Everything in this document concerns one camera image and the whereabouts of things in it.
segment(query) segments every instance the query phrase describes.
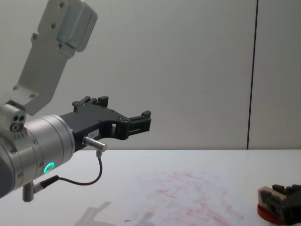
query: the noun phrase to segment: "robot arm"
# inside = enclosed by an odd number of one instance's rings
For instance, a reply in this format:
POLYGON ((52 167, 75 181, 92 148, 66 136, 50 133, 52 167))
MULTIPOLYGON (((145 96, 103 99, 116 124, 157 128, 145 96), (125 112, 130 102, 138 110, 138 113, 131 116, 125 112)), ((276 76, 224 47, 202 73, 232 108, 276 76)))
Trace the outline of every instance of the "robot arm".
POLYGON ((108 97, 85 97, 72 103, 71 113, 26 120, 26 114, 34 115, 50 102, 67 60, 85 49, 96 20, 97 14, 81 0, 49 0, 18 83, 0 96, 0 198, 23 186, 23 200, 30 202, 56 180, 70 182, 55 176, 33 184, 86 146, 97 150, 100 177, 100 157, 107 146, 99 139, 124 140, 149 131, 149 111, 125 117, 107 108, 108 97))

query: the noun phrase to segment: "table surface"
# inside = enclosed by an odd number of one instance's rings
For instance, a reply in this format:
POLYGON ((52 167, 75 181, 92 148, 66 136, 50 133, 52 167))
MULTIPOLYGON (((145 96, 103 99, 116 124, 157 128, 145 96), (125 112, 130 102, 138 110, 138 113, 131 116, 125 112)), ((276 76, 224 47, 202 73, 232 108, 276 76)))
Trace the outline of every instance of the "table surface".
MULTIPOLYGON (((125 220, 131 179, 140 171, 222 169, 241 194, 257 207, 257 189, 272 184, 301 184, 301 150, 118 150, 102 157, 103 177, 92 186, 56 182, 22 201, 22 189, 0 200, 0 225, 121 226, 125 220)), ((99 171, 95 151, 80 151, 53 175, 88 182, 99 171)))

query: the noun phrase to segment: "black cable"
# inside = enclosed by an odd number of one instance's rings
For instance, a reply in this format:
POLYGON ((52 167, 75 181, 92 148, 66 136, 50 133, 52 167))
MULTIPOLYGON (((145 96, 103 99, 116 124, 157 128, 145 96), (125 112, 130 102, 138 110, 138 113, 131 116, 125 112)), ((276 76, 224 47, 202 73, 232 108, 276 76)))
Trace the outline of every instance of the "black cable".
POLYGON ((99 158, 98 162, 99 162, 99 174, 98 174, 98 177, 94 181, 92 181, 92 182, 89 182, 89 183, 80 183, 80 182, 76 182, 76 181, 69 180, 69 179, 66 179, 66 178, 58 178, 58 179, 66 181, 66 182, 69 182, 71 184, 80 185, 80 186, 87 186, 87 185, 95 184, 100 179, 100 177, 102 176, 102 173, 103 173, 103 163, 102 163, 102 160, 99 158))

